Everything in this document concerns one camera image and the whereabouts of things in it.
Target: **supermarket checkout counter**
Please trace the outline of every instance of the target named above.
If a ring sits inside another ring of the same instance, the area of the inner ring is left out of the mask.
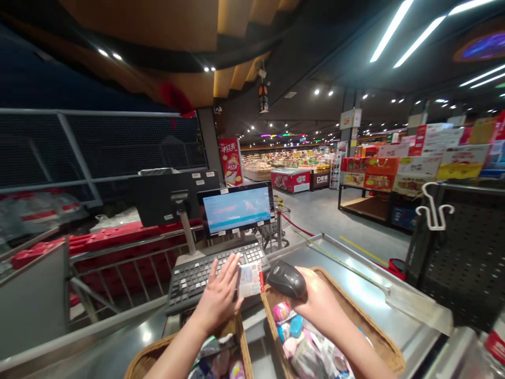
[[[310,240],[347,265],[382,283],[389,282],[417,292],[328,235],[319,234]],[[402,378],[413,377],[421,364],[427,364],[426,358],[430,355],[433,356],[429,363],[436,362],[437,367],[447,366],[445,361],[440,363],[440,359],[453,359],[450,346],[443,349],[444,358],[438,356],[437,359],[437,354],[434,355],[434,351],[446,340],[436,328],[391,308],[386,304],[384,293],[378,287],[339,265],[334,258],[311,246],[309,242],[303,241],[269,255],[272,264],[278,259],[292,265],[324,268],[401,349],[407,363]],[[161,297],[1,361],[0,376],[122,378],[129,362],[142,348],[179,329],[179,316],[165,316],[165,302],[166,297]],[[446,323],[448,316],[451,316],[450,311],[444,308],[440,317],[432,320],[432,325]],[[243,310],[242,317],[255,376],[283,377],[263,305],[260,303]],[[452,348],[456,348],[456,345],[461,351],[465,344],[458,340],[457,344],[452,344]],[[428,370],[428,374],[433,375],[433,370]]]

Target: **yellow floor line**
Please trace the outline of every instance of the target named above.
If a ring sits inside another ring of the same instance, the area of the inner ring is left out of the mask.
[[[354,242],[351,242],[350,240],[348,240],[347,238],[344,238],[344,237],[342,237],[342,236],[340,236],[340,238],[342,238],[342,239],[343,239],[345,242],[347,242],[349,245],[351,245],[351,246],[355,247],[356,249],[358,249],[358,250],[360,250],[360,251],[364,252],[364,253],[365,253],[366,255],[368,255],[370,258],[375,259],[375,260],[376,260],[377,262],[379,262],[381,265],[384,265],[385,267],[388,267],[388,266],[389,266],[389,264],[388,264],[388,263],[386,263],[386,262],[384,262],[381,258],[378,258],[378,257],[376,257],[375,255],[373,255],[372,253],[367,252],[364,248],[362,248],[362,247],[360,247],[360,246],[356,245]]]

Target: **hand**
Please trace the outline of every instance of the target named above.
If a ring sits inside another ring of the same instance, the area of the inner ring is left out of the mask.
[[[232,303],[238,281],[238,261],[240,254],[230,254],[226,264],[216,277],[217,259],[212,263],[209,283],[200,302],[191,316],[195,326],[201,327],[206,335],[240,309],[243,298]]]
[[[335,323],[350,321],[328,285],[314,271],[305,267],[295,268],[307,284],[307,301],[291,301],[296,313],[310,321],[325,336],[328,336],[328,329],[332,329]]]

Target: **cash register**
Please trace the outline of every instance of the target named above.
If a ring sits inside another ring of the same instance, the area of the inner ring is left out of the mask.
[[[139,176],[130,179],[130,191],[143,225],[168,224],[180,220],[188,242],[189,254],[177,258],[172,272],[165,309],[167,316],[181,313],[198,304],[208,283],[214,259],[218,259],[217,275],[231,253],[242,254],[241,264],[260,261],[264,273],[270,270],[261,244],[254,235],[246,236],[244,231],[275,222],[271,182],[220,188],[217,175],[208,173],[209,171]],[[165,213],[169,210],[171,213],[167,218]],[[201,217],[208,239],[225,235],[234,235],[235,238],[196,250],[188,213],[191,218]]]

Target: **tiled floor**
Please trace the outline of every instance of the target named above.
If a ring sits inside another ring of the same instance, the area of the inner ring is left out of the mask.
[[[291,209],[291,221],[313,234],[326,233],[336,240],[348,245],[358,253],[373,260],[355,246],[349,245],[343,238],[358,245],[380,260],[387,262],[390,258],[405,259],[409,247],[410,236],[400,231],[388,228],[361,216],[342,212],[337,209],[338,191],[336,189],[320,189],[314,192],[305,191],[289,194],[274,190],[284,205]],[[361,190],[348,188],[342,192],[342,202],[347,202],[361,196]],[[301,241],[301,238],[290,226],[286,237],[291,243]]]

